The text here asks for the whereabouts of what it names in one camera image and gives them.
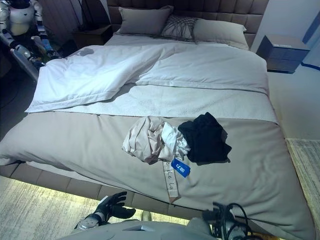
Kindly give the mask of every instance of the rug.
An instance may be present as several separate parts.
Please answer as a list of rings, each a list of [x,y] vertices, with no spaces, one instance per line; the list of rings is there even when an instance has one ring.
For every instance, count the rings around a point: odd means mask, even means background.
[[[99,201],[0,176],[0,240],[56,240],[69,235]],[[137,209],[131,219],[141,219]],[[188,220],[151,213],[153,221],[186,225]],[[110,223],[123,219],[110,218]]]
[[[314,223],[320,231],[320,140],[287,138],[286,143]]]

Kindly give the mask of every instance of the white robot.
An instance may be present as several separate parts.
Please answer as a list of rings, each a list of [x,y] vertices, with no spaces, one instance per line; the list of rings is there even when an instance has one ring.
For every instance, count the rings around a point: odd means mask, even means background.
[[[59,58],[51,47],[43,25],[42,6],[38,0],[0,0],[0,41],[10,48],[10,52],[19,65],[36,82],[39,68],[45,64],[39,60],[39,50],[24,46],[23,41],[34,23],[36,34],[32,36],[33,45],[44,52],[50,59]]]

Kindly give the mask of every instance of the pillow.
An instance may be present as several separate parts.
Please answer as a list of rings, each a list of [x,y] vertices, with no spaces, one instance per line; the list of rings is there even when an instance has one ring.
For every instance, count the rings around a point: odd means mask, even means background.
[[[215,42],[249,50],[245,26],[228,21],[198,19],[193,34],[196,42]]]
[[[194,27],[198,19],[187,16],[170,15],[161,36],[181,41],[195,41]]]
[[[150,10],[119,7],[122,17],[120,34],[159,35],[172,11],[173,6],[169,5]]]

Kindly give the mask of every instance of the bed frame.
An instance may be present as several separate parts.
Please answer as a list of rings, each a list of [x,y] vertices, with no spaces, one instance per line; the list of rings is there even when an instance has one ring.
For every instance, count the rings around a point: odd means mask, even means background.
[[[118,10],[119,6],[135,9],[157,9],[165,5],[172,5],[174,6],[174,13],[177,15],[227,21],[244,25],[247,28],[245,37],[248,45],[251,46],[268,1],[269,0],[107,0],[107,3],[114,31],[119,29],[122,22]],[[122,189],[119,188],[78,180],[41,170],[29,166],[24,162],[0,166],[0,175],[96,200],[101,200],[106,195],[112,195],[122,191]],[[184,219],[201,216],[201,211],[199,210],[175,206],[174,204],[168,204],[132,191],[128,191],[125,205]],[[268,232],[253,222],[250,223],[250,226],[256,232],[268,234]]]

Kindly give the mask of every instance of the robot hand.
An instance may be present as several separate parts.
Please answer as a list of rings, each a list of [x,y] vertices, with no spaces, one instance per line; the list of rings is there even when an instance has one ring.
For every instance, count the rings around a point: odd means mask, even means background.
[[[106,199],[103,199],[102,202],[97,206],[93,214],[103,215],[105,221],[107,222],[110,217],[116,217],[120,219],[131,218],[136,210],[134,208],[125,208],[124,202],[126,200],[126,191],[119,192],[112,196],[108,196]]]

